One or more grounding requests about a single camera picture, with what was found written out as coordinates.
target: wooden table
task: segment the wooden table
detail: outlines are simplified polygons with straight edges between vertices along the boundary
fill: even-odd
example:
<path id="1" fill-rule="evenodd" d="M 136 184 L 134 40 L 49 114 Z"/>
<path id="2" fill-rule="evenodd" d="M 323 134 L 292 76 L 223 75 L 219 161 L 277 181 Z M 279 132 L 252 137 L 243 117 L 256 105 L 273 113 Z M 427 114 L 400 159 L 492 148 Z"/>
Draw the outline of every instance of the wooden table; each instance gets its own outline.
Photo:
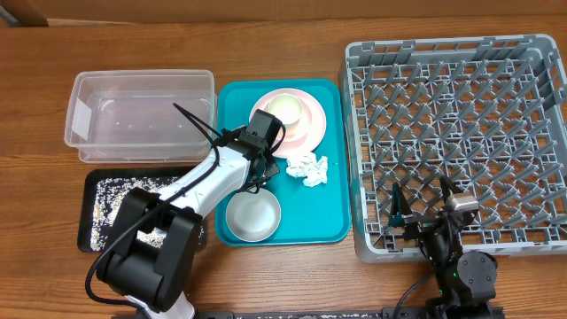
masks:
<path id="1" fill-rule="evenodd" d="M 567 52 L 567 17 L 373 19 L 0 30 L 0 317 L 105 318 L 126 307 L 84 292 L 95 254 L 76 247 L 86 165 L 63 143 L 67 101 L 83 71 L 185 68 L 236 80 L 337 80 L 354 41 L 545 33 Z M 186 292 L 200 310 L 394 306 L 428 266 L 364 264 L 350 234 L 336 245 L 233 248 L 208 224 Z M 567 256 L 500 258 L 494 304 L 508 318 L 567 316 Z M 95 283 L 97 292 L 113 293 Z M 408 305 L 437 295 L 433 281 Z"/>

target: metal bowl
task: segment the metal bowl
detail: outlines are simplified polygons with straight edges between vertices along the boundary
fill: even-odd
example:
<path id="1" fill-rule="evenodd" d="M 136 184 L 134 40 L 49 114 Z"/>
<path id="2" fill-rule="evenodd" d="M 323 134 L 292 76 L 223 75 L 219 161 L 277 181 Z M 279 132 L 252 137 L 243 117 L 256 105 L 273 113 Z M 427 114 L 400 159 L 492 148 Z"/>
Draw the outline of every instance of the metal bowl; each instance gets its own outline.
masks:
<path id="1" fill-rule="evenodd" d="M 274 234 L 282 220 L 282 208 L 276 196 L 264 189 L 258 194 L 241 192 L 230 200 L 226 217 L 234 236 L 253 243 Z"/>

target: pink plate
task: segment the pink plate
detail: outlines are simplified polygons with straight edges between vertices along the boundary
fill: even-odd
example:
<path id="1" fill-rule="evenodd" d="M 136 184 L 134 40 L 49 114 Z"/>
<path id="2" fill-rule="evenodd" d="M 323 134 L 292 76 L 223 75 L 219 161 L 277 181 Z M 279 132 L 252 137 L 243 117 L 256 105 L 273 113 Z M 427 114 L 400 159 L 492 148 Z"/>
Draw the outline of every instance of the pink plate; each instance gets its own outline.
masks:
<path id="1" fill-rule="evenodd" d="M 262 110 L 266 112 L 268 111 L 268 105 L 271 102 L 272 98 L 280 94 L 280 93 L 277 94 L 272 94 L 272 93 L 273 92 L 269 92 L 261 99 L 259 99 L 258 102 L 256 102 L 254 108 L 250 112 L 250 119 L 248 120 L 252 119 L 252 116 L 254 115 L 254 112 L 256 112 L 256 110 Z M 293 135 L 286 134 L 284 142 L 293 142 L 299 140 L 301 137 L 304 137 L 307 134 L 309 128 L 311 127 L 311 108 L 308 107 L 301 98 L 299 100 L 301 101 L 301 105 L 303 106 L 303 113 L 301 114 L 301 118 L 299 119 L 297 130 Z M 280 132 L 277 134 L 276 142 L 282 139 L 282 132 L 283 131 L 280 130 Z"/>
<path id="2" fill-rule="evenodd" d="M 325 130 L 327 129 L 327 117 L 325 116 L 325 111 L 322 109 L 321 104 L 319 104 L 313 96 L 300 89 L 276 89 L 269 92 L 256 102 L 250 116 L 252 117 L 252 114 L 258 109 L 264 110 L 273 97 L 283 93 L 299 97 L 304 107 L 304 112 L 301 116 L 301 120 L 299 120 L 299 125 L 307 126 L 307 133 L 304 136 L 300 136 L 303 128 L 299 128 L 298 133 L 291 136 L 291 140 L 285 138 L 280 148 L 274 153 L 274 156 L 278 158 L 287 159 L 294 154 L 311 152 L 315 149 L 315 147 L 317 147 L 317 145 L 319 145 L 322 138 L 325 136 Z M 308 119 L 303 119 L 309 115 L 311 117 L 310 123 L 309 121 L 306 121 Z"/>

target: gray dish rack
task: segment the gray dish rack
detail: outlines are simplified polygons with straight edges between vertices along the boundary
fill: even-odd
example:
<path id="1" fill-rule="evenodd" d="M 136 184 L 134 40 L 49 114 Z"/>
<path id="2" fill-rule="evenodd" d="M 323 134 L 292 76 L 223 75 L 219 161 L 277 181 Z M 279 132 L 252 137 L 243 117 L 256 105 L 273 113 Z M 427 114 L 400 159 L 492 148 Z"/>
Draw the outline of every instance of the gray dish rack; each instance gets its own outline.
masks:
<path id="1" fill-rule="evenodd" d="M 349 44 L 340 81 L 359 258 L 423 258 L 385 227 L 392 184 L 435 214 L 440 175 L 481 205 L 465 251 L 567 253 L 565 79 L 547 35 Z"/>

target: blue tray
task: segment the blue tray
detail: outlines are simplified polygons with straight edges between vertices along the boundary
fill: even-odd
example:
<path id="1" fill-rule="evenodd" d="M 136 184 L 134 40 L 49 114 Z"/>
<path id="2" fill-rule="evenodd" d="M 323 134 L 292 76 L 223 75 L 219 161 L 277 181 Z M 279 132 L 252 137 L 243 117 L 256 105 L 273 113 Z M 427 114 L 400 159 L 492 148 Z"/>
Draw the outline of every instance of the blue tray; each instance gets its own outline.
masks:
<path id="1" fill-rule="evenodd" d="M 232 82 L 221 90 L 218 128 L 233 129 L 248 124 L 250 111 L 264 94 L 282 88 L 302 89 L 316 98 L 327 117 L 327 130 L 315 149 L 317 159 L 329 158 L 327 184 L 314 188 L 301 178 L 285 173 L 285 159 L 276 159 L 280 173 L 265 188 L 276 195 L 282 206 L 282 220 L 276 233 L 259 243 L 236 238 L 226 223 L 226 208 L 232 195 L 216 207 L 216 232 L 227 245 L 291 245 L 336 243 L 350 230 L 351 214 L 346 168 L 345 136 L 337 86 L 324 79 Z"/>

